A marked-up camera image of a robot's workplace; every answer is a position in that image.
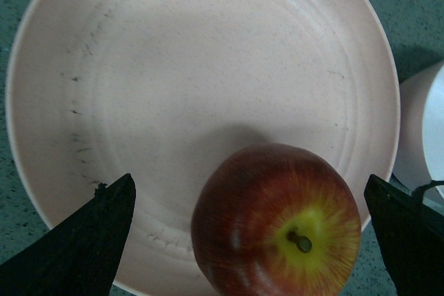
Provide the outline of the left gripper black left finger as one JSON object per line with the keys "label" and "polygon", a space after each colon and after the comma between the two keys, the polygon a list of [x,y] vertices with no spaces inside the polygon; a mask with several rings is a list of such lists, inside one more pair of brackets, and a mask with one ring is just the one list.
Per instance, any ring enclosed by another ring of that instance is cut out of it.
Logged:
{"label": "left gripper black left finger", "polygon": [[94,197],[38,241],[1,264],[2,295],[108,295],[135,208],[130,174],[100,184]]}

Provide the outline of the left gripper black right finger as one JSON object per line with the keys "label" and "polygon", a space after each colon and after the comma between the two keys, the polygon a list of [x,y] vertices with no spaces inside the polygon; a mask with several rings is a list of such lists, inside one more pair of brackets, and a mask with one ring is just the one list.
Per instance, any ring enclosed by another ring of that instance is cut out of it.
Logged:
{"label": "left gripper black right finger", "polygon": [[432,180],[410,194],[370,175],[364,191],[386,270],[398,295],[443,294],[443,214],[423,203]]}

